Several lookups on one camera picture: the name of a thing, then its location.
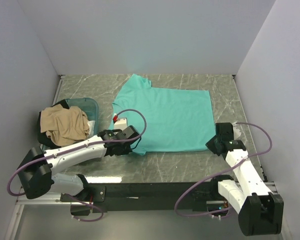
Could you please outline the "teal t-shirt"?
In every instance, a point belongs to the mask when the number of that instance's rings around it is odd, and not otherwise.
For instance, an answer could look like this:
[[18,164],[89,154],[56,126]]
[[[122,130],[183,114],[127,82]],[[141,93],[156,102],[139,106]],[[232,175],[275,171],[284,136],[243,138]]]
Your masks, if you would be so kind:
[[133,74],[112,108],[142,134],[141,141],[133,145],[133,152],[139,155],[205,151],[216,134],[207,90],[153,87],[149,79]]

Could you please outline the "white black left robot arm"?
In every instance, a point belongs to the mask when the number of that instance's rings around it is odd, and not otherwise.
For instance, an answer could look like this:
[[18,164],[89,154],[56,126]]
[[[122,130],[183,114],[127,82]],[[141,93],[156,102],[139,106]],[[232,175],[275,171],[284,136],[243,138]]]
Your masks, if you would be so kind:
[[74,165],[105,156],[122,156],[132,152],[131,145],[140,139],[132,126],[124,130],[103,130],[93,137],[66,147],[43,151],[33,147],[18,167],[18,178],[28,199],[46,193],[62,193],[86,200],[90,188],[82,174],[66,175],[62,172]]

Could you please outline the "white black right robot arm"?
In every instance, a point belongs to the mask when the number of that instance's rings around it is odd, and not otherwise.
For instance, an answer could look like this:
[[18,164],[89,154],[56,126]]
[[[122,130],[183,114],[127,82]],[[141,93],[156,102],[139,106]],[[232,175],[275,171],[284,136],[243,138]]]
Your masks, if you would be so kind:
[[216,134],[207,148],[222,156],[235,178],[220,174],[211,178],[212,198],[223,197],[238,214],[238,224],[245,236],[277,235],[281,233],[284,200],[273,193],[253,166],[244,143],[235,139],[230,122],[216,123]]

